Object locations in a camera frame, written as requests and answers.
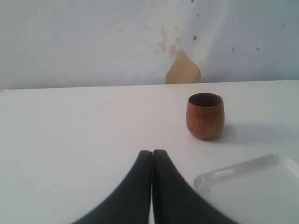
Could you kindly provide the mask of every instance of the wooden cup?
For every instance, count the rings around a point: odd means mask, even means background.
[[[222,97],[213,93],[197,93],[188,99],[186,124],[195,137],[208,140],[216,138],[224,127]]]

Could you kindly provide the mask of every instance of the transparent tray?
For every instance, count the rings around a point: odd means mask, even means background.
[[[299,223],[299,165],[268,155],[199,175],[195,191],[241,224]]]

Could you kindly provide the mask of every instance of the white table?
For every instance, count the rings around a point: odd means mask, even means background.
[[[186,128],[197,92],[224,99],[217,140]],[[75,221],[117,187],[140,150],[167,150],[191,186],[199,174],[267,154],[299,162],[298,96],[293,80],[2,91],[0,223]]]

